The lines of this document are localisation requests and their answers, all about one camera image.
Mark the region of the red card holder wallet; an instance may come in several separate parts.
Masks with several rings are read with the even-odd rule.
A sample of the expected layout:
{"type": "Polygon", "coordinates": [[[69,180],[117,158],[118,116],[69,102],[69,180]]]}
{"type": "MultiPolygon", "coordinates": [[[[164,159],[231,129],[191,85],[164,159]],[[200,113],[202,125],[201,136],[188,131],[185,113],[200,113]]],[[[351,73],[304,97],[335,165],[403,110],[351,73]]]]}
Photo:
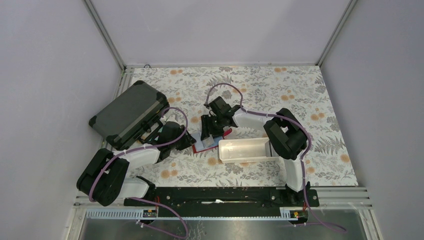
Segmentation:
{"type": "Polygon", "coordinates": [[[208,137],[205,140],[201,140],[201,133],[200,132],[195,132],[193,134],[191,134],[190,136],[193,137],[195,139],[195,143],[192,146],[192,150],[195,154],[200,153],[200,152],[204,152],[210,149],[215,149],[218,147],[219,145],[219,141],[223,140],[225,137],[227,137],[230,133],[232,133],[232,129],[229,128],[228,130],[226,130],[224,132],[224,134],[222,136],[218,136],[218,137],[208,137]]]}

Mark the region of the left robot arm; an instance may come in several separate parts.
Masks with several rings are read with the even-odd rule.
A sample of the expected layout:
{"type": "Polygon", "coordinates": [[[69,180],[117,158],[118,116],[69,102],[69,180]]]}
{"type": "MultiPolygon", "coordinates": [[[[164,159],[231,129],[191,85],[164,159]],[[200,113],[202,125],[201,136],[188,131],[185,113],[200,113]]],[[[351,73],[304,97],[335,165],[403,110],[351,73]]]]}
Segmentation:
{"type": "Polygon", "coordinates": [[[153,183],[130,172],[145,165],[153,165],[166,159],[172,150],[182,151],[196,143],[194,137],[174,121],[160,124],[148,140],[134,151],[110,151],[99,149],[76,182],[76,188],[102,206],[109,206],[117,199],[135,197],[148,206],[155,200],[153,183]]]}

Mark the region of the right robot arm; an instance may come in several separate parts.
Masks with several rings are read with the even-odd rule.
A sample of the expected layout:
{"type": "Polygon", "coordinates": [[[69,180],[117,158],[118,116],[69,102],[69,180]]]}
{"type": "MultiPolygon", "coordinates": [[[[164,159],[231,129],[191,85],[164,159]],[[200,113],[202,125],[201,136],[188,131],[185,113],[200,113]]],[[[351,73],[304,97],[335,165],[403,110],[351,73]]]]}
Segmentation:
{"type": "Polygon", "coordinates": [[[276,113],[263,113],[245,109],[241,104],[230,106],[222,97],[206,102],[211,110],[207,125],[210,134],[223,131],[226,127],[262,130],[267,134],[271,149],[284,160],[286,170],[287,201],[293,206],[301,205],[306,199],[308,183],[303,160],[312,146],[306,129],[287,108],[276,113]]]}

